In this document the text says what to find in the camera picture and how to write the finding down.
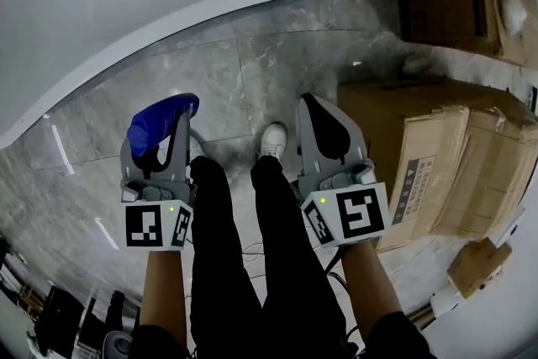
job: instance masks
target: gray marble tile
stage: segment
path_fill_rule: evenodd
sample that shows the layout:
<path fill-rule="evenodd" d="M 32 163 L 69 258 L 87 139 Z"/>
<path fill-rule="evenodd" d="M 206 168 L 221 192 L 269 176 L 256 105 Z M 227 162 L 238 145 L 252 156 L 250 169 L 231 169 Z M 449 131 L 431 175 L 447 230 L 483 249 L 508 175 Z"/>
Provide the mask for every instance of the gray marble tile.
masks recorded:
<path fill-rule="evenodd" d="M 197 24 L 140 53 L 147 57 L 244 36 L 331 29 L 359 30 L 365 37 L 399 33 L 398 0 L 275 0 Z"/>
<path fill-rule="evenodd" d="M 440 236 L 390 277 L 408 314 L 426 304 L 431 295 L 448 283 L 446 270 L 466 240 Z"/>
<path fill-rule="evenodd" d="M 295 107 L 304 92 L 335 103 L 338 83 L 394 77 L 410 53 L 428 50 L 389 32 L 364 40 L 355 31 L 255 36 L 239 40 L 239 47 L 252 133 L 272 121 L 294 127 Z"/>
<path fill-rule="evenodd" d="M 0 177 L 6 178 L 5 159 Z M 0 230 L 30 266 L 81 302 L 95 287 L 141 295 L 145 256 L 116 251 L 94 221 L 119 214 L 119 166 L 110 160 L 28 172 L 10 179 L 17 193 L 2 193 Z"/>
<path fill-rule="evenodd" d="M 424 238 L 408 243 L 405 247 L 385 251 L 378 254 L 379 260 L 387 274 L 391 277 L 393 274 L 402 271 L 420 253 L 428 250 L 436 238 L 436 236 L 425 236 Z"/>
<path fill-rule="evenodd" d="M 34 169 L 117 156 L 132 116 L 181 92 L 200 97 L 192 126 L 202 140 L 250 133 L 237 45 L 227 41 L 134 63 L 51 110 L 15 147 Z"/>
<path fill-rule="evenodd" d="M 276 0 L 232 13 L 238 37 L 352 29 L 365 37 L 399 31 L 398 0 Z"/>

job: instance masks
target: black cable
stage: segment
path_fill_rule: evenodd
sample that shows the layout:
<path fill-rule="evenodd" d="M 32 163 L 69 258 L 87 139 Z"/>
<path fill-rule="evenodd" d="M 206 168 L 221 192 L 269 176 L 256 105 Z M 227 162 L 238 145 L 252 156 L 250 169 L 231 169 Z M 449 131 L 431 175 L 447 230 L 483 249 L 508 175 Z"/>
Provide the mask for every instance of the black cable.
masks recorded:
<path fill-rule="evenodd" d="M 185 237 L 185 241 L 188 242 L 190 245 L 194 245 L 194 243 L 191 240 L 189 240 L 187 237 Z M 253 253 L 242 251 L 241 253 L 245 256 L 264 256 L 265 255 L 265 253 L 262 251 L 255 251 Z"/>
<path fill-rule="evenodd" d="M 349 340 L 350 340 L 350 336 L 351 336 L 351 334 L 352 334 L 353 332 L 355 332 L 356 330 L 358 330 L 358 329 L 359 329 L 359 325 L 355 326 L 352 330 L 350 330 L 350 331 L 347 333 L 347 335 L 345 336 L 345 340 L 346 340 L 346 341 L 349 341 Z"/>
<path fill-rule="evenodd" d="M 333 277 L 335 280 L 337 280 L 341 285 L 342 287 L 345 289 L 346 292 L 350 292 L 349 290 L 347 290 L 347 283 L 345 282 L 344 278 L 342 278 L 340 275 L 338 275 L 336 272 L 329 272 L 327 274 L 327 277 Z"/>
<path fill-rule="evenodd" d="M 329 265 L 327 265 L 327 267 L 325 268 L 325 275 L 328 275 L 330 270 L 335 267 L 336 263 L 338 263 L 338 261 L 343 257 L 346 250 L 347 248 L 345 246 L 341 246 L 338 248 L 335 257 L 332 258 L 332 260 L 329 262 Z"/>

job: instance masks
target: black pants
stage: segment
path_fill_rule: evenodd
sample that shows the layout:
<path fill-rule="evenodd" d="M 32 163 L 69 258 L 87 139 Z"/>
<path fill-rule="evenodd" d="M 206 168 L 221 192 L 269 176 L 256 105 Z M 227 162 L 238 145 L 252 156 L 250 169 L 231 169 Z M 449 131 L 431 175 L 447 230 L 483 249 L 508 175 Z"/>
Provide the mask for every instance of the black pants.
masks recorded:
<path fill-rule="evenodd" d="M 251 171 L 266 262 L 263 307 L 243 267 L 224 170 L 198 157 L 191 177 L 198 185 L 191 307 L 198 357 L 345 357 L 344 315 L 278 160 L 264 156 Z"/>

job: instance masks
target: shoe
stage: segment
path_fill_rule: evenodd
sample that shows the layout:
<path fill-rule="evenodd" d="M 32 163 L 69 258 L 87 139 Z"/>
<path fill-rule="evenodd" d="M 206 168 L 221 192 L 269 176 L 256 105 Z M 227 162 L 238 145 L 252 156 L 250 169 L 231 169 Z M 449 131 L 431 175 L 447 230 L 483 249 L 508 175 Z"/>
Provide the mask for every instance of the shoe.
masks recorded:
<path fill-rule="evenodd" d="M 189 142 L 189 151 L 188 151 L 188 153 L 189 153 L 189 157 L 188 157 L 189 164 L 194 159 L 196 159 L 198 156 L 205 156 L 205 153 L 202 150 L 202 146 L 200 145 L 198 140 L 192 135 L 191 135 L 191 139 L 190 139 L 190 142 Z"/>
<path fill-rule="evenodd" d="M 273 156 L 280 160 L 286 148 L 286 141 L 286 128 L 279 123 L 269 124 L 261 136 L 260 157 Z"/>

